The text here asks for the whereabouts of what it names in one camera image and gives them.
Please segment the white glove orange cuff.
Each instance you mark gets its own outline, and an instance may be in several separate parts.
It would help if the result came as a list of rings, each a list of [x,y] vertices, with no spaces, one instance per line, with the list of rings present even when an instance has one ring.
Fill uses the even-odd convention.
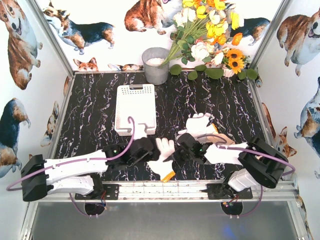
[[[195,113],[193,117],[187,119],[185,127],[186,133],[193,137],[199,137],[206,134],[217,134],[218,129],[213,123],[210,123],[210,113]]]

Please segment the yellow dotted work glove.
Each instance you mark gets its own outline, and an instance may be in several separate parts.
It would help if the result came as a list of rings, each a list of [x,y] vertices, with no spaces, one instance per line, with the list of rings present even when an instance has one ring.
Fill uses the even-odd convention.
[[[172,166],[173,160],[167,160],[175,152],[175,143],[165,137],[156,138],[155,143],[160,155],[155,160],[148,161],[147,164],[155,174],[160,176],[163,183],[167,183],[176,175]]]

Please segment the white knit glove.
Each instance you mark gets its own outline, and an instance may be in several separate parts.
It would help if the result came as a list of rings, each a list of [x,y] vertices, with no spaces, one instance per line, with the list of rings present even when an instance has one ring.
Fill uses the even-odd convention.
[[[187,132],[188,132],[187,129],[179,130],[175,139],[178,140],[183,134],[185,134]]]

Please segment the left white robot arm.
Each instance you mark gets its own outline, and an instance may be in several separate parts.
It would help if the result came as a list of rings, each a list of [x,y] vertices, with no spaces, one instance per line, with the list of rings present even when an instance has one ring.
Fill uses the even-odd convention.
[[[102,150],[69,158],[44,159],[41,154],[32,155],[21,170],[22,199],[34,202],[57,193],[98,199],[104,191],[100,174],[155,161],[159,156],[153,137],[111,144]]]

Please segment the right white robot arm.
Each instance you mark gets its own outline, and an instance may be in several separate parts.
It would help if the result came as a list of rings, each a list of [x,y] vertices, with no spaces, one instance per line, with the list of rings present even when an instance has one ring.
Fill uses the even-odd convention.
[[[295,168],[278,150],[258,137],[248,142],[227,145],[227,140],[217,134],[203,134],[193,137],[182,134],[177,143],[179,147],[164,159],[182,167],[187,161],[199,164],[232,164],[241,166],[225,179],[225,188],[235,192],[253,186],[274,189],[287,167],[292,173]]]

